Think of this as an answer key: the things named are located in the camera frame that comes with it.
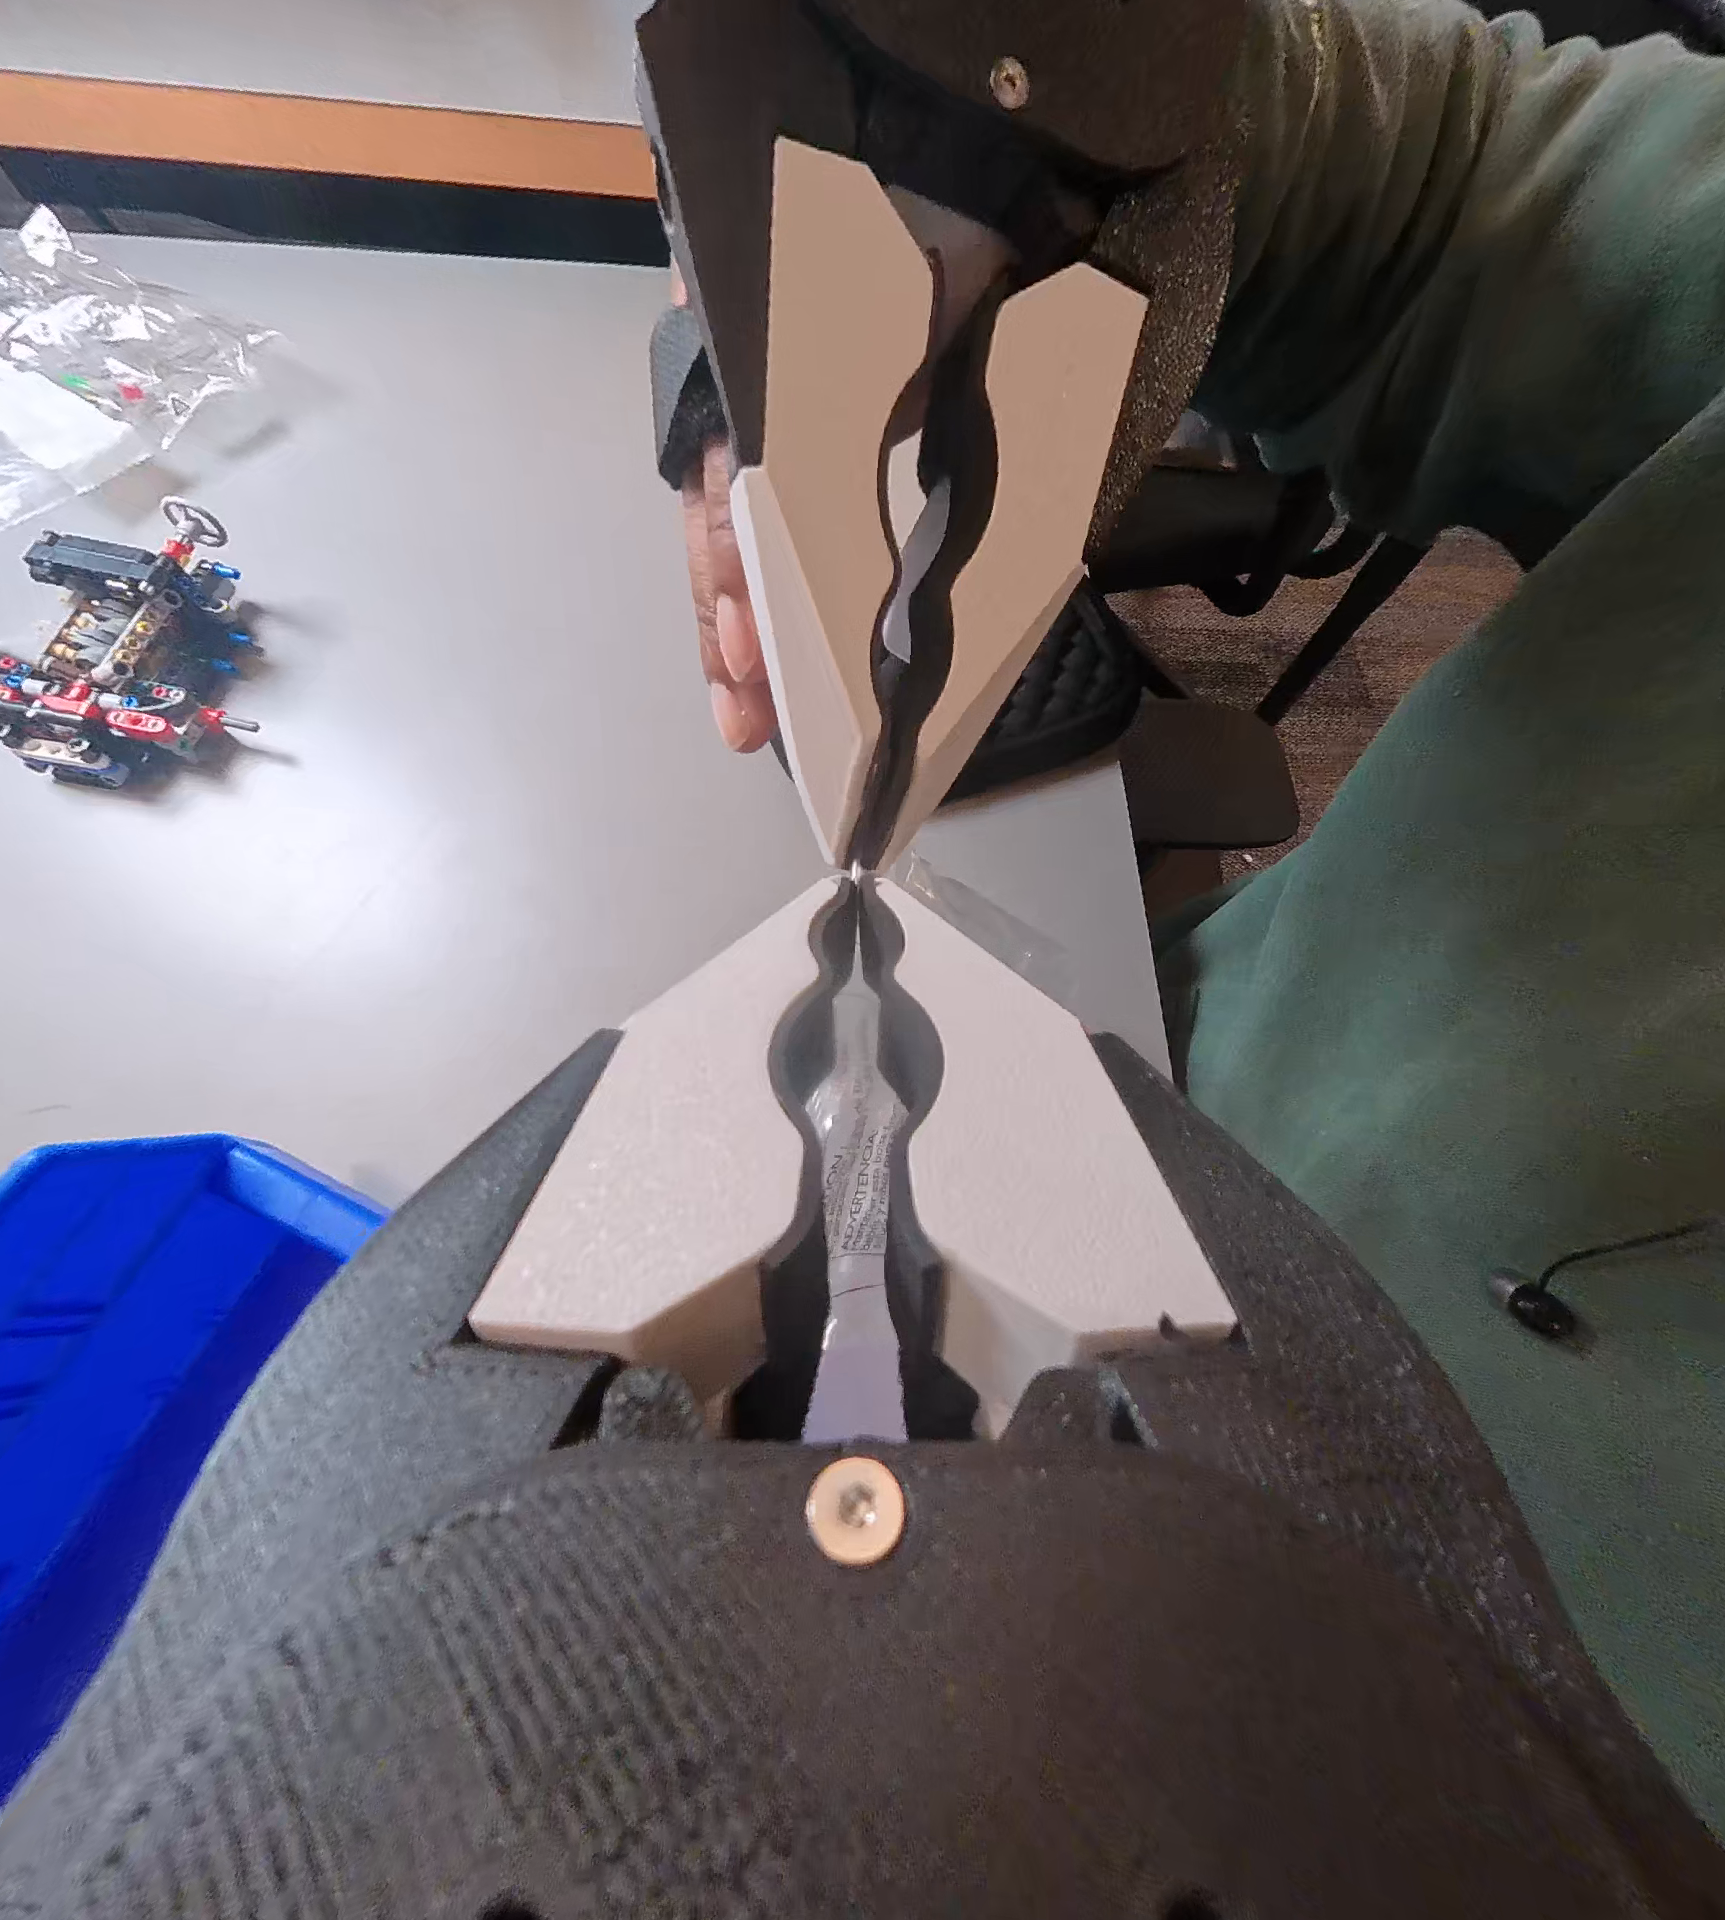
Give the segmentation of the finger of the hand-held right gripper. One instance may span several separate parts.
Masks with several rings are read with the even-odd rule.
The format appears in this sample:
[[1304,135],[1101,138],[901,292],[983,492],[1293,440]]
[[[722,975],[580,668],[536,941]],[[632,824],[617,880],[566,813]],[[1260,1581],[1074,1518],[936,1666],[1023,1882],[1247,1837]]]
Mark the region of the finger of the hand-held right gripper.
[[945,805],[1083,577],[1144,299],[1079,260],[996,287],[942,350],[920,511],[877,616],[880,732],[853,865],[889,868]]
[[901,849],[877,661],[903,668],[908,595],[945,535],[950,485],[897,531],[891,429],[929,359],[936,279],[867,164],[775,147],[762,454],[731,517],[781,743],[837,870]]

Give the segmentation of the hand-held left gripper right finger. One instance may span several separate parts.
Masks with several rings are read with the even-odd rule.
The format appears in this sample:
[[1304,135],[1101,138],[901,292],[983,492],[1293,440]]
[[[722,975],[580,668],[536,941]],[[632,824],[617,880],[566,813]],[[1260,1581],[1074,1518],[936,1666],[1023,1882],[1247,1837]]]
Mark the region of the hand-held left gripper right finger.
[[940,1265],[936,1353],[980,1430],[1002,1437],[1047,1371],[1225,1345],[1236,1311],[1082,1017],[895,880],[869,929],[880,1038],[914,1076],[906,1185]]

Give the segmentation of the clear bag of lego parts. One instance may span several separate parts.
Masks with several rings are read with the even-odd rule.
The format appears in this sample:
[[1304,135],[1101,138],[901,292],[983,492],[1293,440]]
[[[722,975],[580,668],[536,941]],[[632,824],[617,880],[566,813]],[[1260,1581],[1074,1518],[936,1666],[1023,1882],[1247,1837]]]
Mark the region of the clear bag of lego parts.
[[803,1439],[971,1442],[977,1391],[942,1359],[942,1256],[914,1204],[914,1133],[942,1038],[901,981],[908,934],[883,880],[853,888],[833,991],[833,1063],[809,1097],[823,1160],[827,1319]]

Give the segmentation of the empty crumpled clear bag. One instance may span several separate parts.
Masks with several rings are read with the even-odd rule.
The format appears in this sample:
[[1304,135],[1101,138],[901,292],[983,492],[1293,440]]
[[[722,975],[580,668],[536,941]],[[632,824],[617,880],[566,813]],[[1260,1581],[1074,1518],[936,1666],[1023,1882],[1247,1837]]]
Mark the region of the empty crumpled clear bag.
[[0,531],[166,454],[263,384],[276,341],[130,275],[33,205],[0,236]]

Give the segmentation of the person's green sweatshirt torso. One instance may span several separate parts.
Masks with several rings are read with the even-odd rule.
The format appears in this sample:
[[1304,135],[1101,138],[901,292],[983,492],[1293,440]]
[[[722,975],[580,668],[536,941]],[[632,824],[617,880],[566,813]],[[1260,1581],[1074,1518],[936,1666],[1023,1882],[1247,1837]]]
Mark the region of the person's green sweatshirt torso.
[[1342,1233],[1498,1457],[1623,1709],[1725,1843],[1725,523],[1655,467],[1402,701],[1183,945],[1185,1083]]

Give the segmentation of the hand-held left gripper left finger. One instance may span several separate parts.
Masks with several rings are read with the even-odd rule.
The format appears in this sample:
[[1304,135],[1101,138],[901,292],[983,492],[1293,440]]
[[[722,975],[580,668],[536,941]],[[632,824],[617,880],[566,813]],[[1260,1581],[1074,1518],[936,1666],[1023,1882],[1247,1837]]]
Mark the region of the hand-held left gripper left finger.
[[840,907],[848,880],[810,885],[630,1016],[468,1312],[475,1342],[659,1369],[706,1406],[755,1374],[809,1160],[775,1049]]

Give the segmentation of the partly built lego chassis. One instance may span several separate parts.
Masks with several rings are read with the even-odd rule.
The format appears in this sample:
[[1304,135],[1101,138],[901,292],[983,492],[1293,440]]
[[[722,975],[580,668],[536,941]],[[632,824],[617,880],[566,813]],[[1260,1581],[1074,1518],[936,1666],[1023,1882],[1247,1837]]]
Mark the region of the partly built lego chassis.
[[43,531],[22,555],[65,614],[36,647],[0,647],[0,748],[60,786],[155,790],[259,732],[226,707],[244,661],[261,656],[220,559],[227,528],[176,494],[159,517],[159,547]]

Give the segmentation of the person's right hand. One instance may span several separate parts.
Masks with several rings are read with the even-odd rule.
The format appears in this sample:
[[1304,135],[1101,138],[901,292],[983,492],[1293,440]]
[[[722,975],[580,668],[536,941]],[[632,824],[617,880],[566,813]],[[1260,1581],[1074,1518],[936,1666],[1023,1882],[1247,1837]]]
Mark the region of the person's right hand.
[[759,754],[777,737],[777,707],[735,535],[731,479],[727,440],[706,440],[682,479],[686,571],[716,729],[735,754]]

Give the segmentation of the person's right forearm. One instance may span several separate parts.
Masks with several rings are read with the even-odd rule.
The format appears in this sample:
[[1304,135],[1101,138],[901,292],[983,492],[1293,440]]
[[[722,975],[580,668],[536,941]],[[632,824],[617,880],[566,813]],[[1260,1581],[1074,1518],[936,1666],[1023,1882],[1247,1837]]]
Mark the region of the person's right forearm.
[[1365,525],[1541,559],[1655,467],[1725,523],[1725,57],[1260,4],[1194,405]]

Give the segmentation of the empty blue plastic bin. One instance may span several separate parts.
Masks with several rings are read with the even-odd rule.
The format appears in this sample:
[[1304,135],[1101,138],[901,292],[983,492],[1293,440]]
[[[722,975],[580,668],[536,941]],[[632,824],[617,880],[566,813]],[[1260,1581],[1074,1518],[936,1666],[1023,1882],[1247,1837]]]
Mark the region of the empty blue plastic bin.
[[385,1220],[227,1135],[60,1142],[0,1177],[0,1805],[253,1376]]

